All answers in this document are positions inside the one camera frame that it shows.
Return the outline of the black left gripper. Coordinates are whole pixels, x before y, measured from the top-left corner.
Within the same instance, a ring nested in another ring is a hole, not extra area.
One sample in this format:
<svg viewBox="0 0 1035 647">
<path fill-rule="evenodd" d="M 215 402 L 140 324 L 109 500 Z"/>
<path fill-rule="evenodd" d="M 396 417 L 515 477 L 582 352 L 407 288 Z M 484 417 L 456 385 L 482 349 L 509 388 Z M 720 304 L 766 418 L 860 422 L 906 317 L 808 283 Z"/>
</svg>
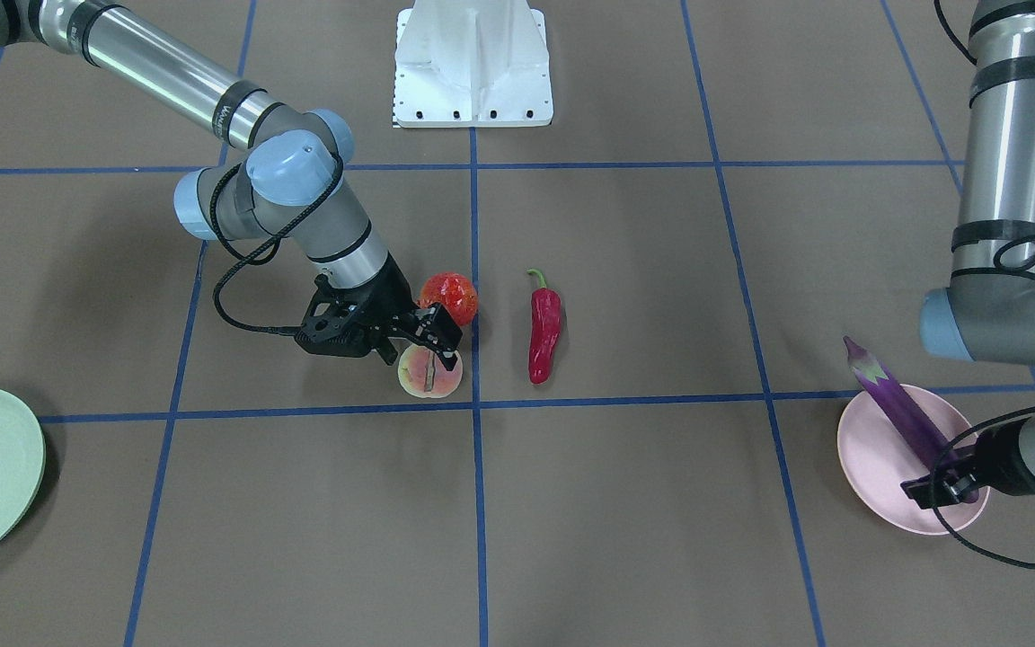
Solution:
<svg viewBox="0 0 1035 647">
<path fill-rule="evenodd" d="M 977 503 L 977 489 L 990 487 L 1009 496 L 1031 495 L 1023 475 L 1023 422 L 1004 423 L 978 434 L 972 446 L 956 449 L 949 472 L 929 474 L 900 484 L 909 500 L 923 510 Z"/>
</svg>

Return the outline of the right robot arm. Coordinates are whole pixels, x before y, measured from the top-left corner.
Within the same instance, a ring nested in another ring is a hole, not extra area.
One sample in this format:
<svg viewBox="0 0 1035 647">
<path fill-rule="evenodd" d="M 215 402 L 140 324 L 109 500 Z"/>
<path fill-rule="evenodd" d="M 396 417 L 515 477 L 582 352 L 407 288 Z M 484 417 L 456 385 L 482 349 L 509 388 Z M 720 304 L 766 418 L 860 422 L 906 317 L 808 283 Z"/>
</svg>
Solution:
<svg viewBox="0 0 1035 647">
<path fill-rule="evenodd" d="M 186 173 L 175 213 L 197 238 L 217 242 L 234 266 L 212 299 L 226 323 L 288 337 L 310 355 L 398 358 L 395 340 L 459 366 L 463 329 L 443 306 L 419 306 L 398 263 L 345 181 L 354 153 L 348 123 L 301 111 L 110 1 L 0 1 L 0 48 L 38 42 L 126 79 L 223 144 L 237 164 Z M 226 284 L 275 257 L 291 239 L 315 267 L 315 291 L 296 326 L 243 323 L 221 302 Z"/>
</svg>

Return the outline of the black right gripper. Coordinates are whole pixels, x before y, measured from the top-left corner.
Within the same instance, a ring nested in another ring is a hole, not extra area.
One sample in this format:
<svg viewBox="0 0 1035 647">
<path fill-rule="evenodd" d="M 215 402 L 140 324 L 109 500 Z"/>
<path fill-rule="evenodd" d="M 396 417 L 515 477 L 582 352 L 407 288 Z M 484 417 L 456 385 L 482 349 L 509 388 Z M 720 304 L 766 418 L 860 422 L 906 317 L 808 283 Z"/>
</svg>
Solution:
<svg viewBox="0 0 1035 647">
<path fill-rule="evenodd" d="M 336 288 L 324 275 L 314 283 L 310 303 L 293 336 L 310 355 L 362 358 L 376 352 L 391 365 L 398 356 L 391 339 L 397 337 L 434 352 L 447 371 L 457 366 L 463 328 L 443 304 L 414 304 L 410 284 L 391 255 L 360 287 Z"/>
</svg>

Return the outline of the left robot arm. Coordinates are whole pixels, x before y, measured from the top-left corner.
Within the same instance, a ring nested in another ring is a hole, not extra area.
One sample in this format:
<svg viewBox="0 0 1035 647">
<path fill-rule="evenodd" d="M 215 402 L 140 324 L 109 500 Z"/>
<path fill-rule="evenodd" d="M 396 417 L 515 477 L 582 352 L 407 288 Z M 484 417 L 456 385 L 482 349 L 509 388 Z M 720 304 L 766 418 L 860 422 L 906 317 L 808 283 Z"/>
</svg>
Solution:
<svg viewBox="0 0 1035 647">
<path fill-rule="evenodd" d="M 1035 366 L 1035 1 L 981 1 L 967 53 L 975 73 L 949 286 L 925 295 L 919 332 L 933 356 Z M 907 484 L 920 507 L 978 488 L 1035 496 L 1035 411 L 977 432 Z"/>
</svg>

